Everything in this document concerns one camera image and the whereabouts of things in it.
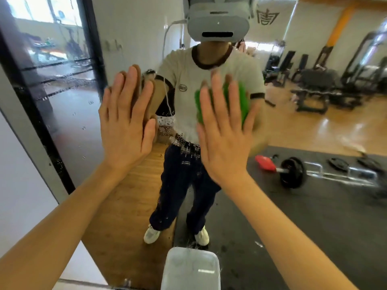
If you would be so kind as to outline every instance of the sleeve trim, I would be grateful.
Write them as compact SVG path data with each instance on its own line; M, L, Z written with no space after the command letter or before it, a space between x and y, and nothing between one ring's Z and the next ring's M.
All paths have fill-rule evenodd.
M165 80L165 83L166 83L167 86L170 88L170 90L174 88L173 85L172 85L172 83L171 83L168 79L162 77L161 75L156 75L155 79L161 80L161 81L164 81L164 80Z
M250 95L250 99L253 99L253 98L265 98L265 93L264 92L252 93Z

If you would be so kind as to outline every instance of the black rubber mat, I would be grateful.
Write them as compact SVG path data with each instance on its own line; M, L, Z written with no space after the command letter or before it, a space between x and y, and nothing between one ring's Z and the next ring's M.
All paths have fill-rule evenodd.
M279 155L277 166L291 156L321 163L338 155L269 146L265 156ZM339 156L359 166L355 157ZM387 158L370 156L387 168ZM305 185L286 190L279 176L263 172L254 159L248 171L270 199L310 238L360 290L387 287L387 200L375 199L375 189L353 187L308 177ZM189 191L177 218L174 246L195 247L185 218L191 208ZM207 215L210 244L219 257L222 290L288 289L258 235L239 209L219 192Z

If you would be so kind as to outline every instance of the white sneaker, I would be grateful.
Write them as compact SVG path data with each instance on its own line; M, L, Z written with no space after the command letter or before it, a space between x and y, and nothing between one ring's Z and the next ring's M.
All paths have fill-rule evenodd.
M154 243L160 236L161 231L157 231L152 228L151 225L148 226L148 230L146 230L144 235L144 242L146 244Z
M208 236L208 232L206 230L206 226L195 235L196 242L201 246L206 246L210 243L210 237Z

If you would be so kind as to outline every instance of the dark pants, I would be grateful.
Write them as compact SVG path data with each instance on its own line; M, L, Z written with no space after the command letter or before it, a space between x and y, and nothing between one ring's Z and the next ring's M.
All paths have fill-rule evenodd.
M149 218L153 229L162 231L171 226L187 189L192 185L194 201L186 223L193 234L198 234L204 227L206 214L214 203L215 194L220 190L220 186L208 175L201 158L191 153L182 153L179 146L169 146L164 155L161 181L157 208Z

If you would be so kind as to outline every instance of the white t-shirt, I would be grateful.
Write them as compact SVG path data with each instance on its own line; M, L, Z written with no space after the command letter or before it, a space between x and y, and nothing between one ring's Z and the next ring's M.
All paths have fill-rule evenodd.
M216 64L201 64L197 56L197 46L172 51L164 59L156 76L159 80L165 78L169 88L175 89L174 99L172 102L169 100L169 105L175 110L175 131L186 141L196 144L199 143L199 138L196 132L195 92L203 80L210 86L212 69L218 68L223 79L226 74L231 74L234 80L243 82L246 91L251 94L250 98L265 97L264 79L256 59L239 52L231 45L225 56Z

